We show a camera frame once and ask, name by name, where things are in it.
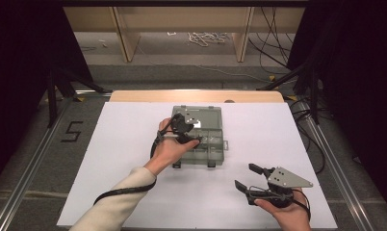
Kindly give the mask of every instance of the transparent plastic organizer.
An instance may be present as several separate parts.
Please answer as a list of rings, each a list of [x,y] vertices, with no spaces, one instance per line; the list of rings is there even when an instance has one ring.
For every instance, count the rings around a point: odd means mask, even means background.
[[[201,137],[201,142],[197,148],[186,152],[177,163],[173,164],[173,167],[180,168],[184,164],[221,166],[224,160],[221,108],[175,106],[172,114],[176,113],[181,113],[186,120],[197,120],[188,135]]]

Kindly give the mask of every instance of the human hand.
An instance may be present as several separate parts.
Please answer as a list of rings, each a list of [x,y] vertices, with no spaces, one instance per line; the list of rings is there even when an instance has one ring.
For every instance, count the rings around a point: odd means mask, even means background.
[[[167,126],[169,121],[170,118],[164,119],[159,125],[159,131],[162,131]],[[144,167],[150,170],[154,175],[158,175],[167,166],[178,161],[185,152],[194,148],[198,144],[198,140],[181,144],[175,138],[164,138],[157,144],[154,155]]]
[[[305,197],[301,192],[293,191],[293,194],[294,200],[306,205]],[[264,199],[256,199],[254,200],[254,203],[272,214],[284,231],[311,230],[306,211],[295,203],[281,209]]]

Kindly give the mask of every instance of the long sleeve shirt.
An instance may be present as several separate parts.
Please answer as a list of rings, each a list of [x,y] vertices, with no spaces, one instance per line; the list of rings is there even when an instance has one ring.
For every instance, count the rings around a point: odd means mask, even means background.
[[[155,179],[154,174],[145,167],[135,167],[112,190],[150,185]],[[120,230],[122,224],[130,217],[146,194],[147,192],[137,192],[104,197],[86,211],[70,230]]]

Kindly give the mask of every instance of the person's left hand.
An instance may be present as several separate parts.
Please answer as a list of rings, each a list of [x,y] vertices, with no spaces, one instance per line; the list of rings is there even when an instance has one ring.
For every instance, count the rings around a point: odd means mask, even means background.
[[[170,118],[164,119],[159,125],[159,131],[162,131],[169,123]],[[177,162],[182,155],[188,150],[199,144],[198,140],[187,143],[179,143],[175,138],[164,138],[155,148],[154,155],[145,164],[145,168],[150,170],[154,175],[158,175],[167,166]]]

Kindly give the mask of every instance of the human arm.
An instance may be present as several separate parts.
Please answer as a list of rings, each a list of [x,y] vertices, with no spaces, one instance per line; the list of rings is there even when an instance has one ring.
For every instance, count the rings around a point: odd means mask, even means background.
[[[160,131],[168,122],[169,118],[160,123]],[[153,157],[144,167],[133,168],[130,174],[116,184],[112,190],[151,185],[162,170],[175,163],[186,151],[198,143],[199,141],[190,141],[180,144],[174,138],[164,139],[158,143]],[[147,192],[137,192],[104,197],[85,212],[70,230],[119,230],[146,194]]]
[[[306,201],[304,195],[301,193],[301,189],[296,189],[293,192],[294,200],[305,205]],[[264,199],[256,199],[254,203],[272,214],[284,231],[311,230],[306,211],[295,203],[281,209],[273,206],[270,202]]]

